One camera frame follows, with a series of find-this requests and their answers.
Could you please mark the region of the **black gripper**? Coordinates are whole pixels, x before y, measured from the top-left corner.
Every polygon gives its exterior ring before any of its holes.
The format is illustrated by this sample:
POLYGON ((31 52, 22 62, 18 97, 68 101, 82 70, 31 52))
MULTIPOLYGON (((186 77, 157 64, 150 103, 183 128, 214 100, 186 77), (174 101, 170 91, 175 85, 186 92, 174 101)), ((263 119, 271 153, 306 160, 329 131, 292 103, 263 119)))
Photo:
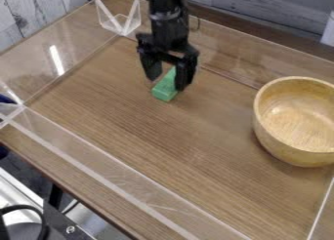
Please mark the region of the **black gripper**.
POLYGON ((190 44, 190 14, 150 14, 151 32, 138 33, 138 52, 146 78, 154 81, 162 74, 162 57, 170 52, 185 55, 177 63, 175 88, 183 91, 193 83, 199 52, 190 44))

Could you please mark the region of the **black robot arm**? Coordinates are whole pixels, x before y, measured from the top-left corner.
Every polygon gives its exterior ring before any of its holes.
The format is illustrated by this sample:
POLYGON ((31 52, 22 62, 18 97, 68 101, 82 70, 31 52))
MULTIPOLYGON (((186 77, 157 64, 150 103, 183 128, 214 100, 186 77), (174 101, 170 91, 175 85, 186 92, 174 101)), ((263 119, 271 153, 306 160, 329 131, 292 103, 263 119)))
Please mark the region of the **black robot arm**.
POLYGON ((146 78, 162 74, 162 62, 177 66, 175 89, 183 91, 194 81, 199 50, 190 43, 187 0, 147 0, 150 33, 138 33, 138 52, 146 78))

